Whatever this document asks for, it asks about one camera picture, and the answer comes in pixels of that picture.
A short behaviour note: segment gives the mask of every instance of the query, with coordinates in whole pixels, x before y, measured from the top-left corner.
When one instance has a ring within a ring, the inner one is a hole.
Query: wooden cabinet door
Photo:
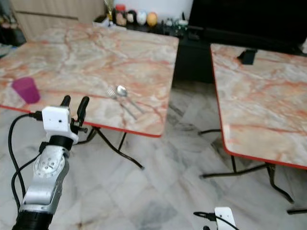
[[[77,20],[67,18],[56,18],[22,13],[17,13],[16,16],[27,41],[33,40],[36,36],[41,35],[46,29],[56,24],[77,22]]]
[[[79,0],[11,0],[18,12],[51,14],[78,18]]]

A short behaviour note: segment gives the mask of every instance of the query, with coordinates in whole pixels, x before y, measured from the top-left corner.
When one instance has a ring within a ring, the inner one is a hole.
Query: small ornament
[[[112,21],[113,16],[114,16],[112,15],[113,4],[114,4],[114,0],[105,0],[105,5],[107,8],[107,17],[109,18],[110,21]]]
[[[150,12],[147,16],[147,24],[149,26],[155,26],[158,23],[158,16],[154,12]]]
[[[129,23],[136,23],[136,11],[130,10],[127,13],[127,21]]]
[[[138,11],[138,14],[136,16],[136,21],[139,25],[144,25],[146,23],[147,14],[146,11]]]
[[[126,26],[126,6],[124,4],[117,4],[115,6],[116,11],[116,25]]]
[[[165,23],[165,25],[167,25],[167,26],[169,26],[169,27],[173,26],[173,19],[168,18],[167,21],[166,21],[166,23]]]

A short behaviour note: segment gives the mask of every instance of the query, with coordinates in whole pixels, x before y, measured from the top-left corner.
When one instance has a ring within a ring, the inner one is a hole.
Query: television
[[[212,42],[293,50],[307,37],[307,0],[194,0],[189,25]]]

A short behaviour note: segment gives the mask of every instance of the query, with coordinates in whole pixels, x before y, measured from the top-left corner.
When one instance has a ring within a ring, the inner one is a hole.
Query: marble floor
[[[17,214],[10,186],[14,170],[7,134],[19,114],[0,109],[1,230],[11,229]],[[240,177],[199,179],[201,173],[231,169],[220,134],[197,135],[211,128],[219,128],[214,86],[176,83],[163,137],[126,137],[122,151],[139,160],[146,167],[144,171],[110,150],[99,137],[73,147],[63,195],[49,229],[201,230],[208,225],[215,230],[214,222],[193,212],[213,212],[214,207],[227,206],[240,230],[305,230],[306,214],[289,216],[286,210],[307,206],[306,171],[277,167],[276,183],[294,198],[294,205],[271,188],[266,170]],[[102,131],[119,144],[122,133]],[[16,125],[13,137],[21,165],[37,154],[44,140],[42,123],[25,118]],[[237,159],[237,163],[243,169],[260,162]],[[26,168],[23,175],[29,184],[32,168]]]

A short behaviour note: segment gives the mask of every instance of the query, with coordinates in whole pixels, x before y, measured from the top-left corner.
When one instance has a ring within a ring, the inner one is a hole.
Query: plastic cup
[[[39,101],[40,96],[33,78],[24,77],[15,80],[12,88],[21,96],[28,104]]]

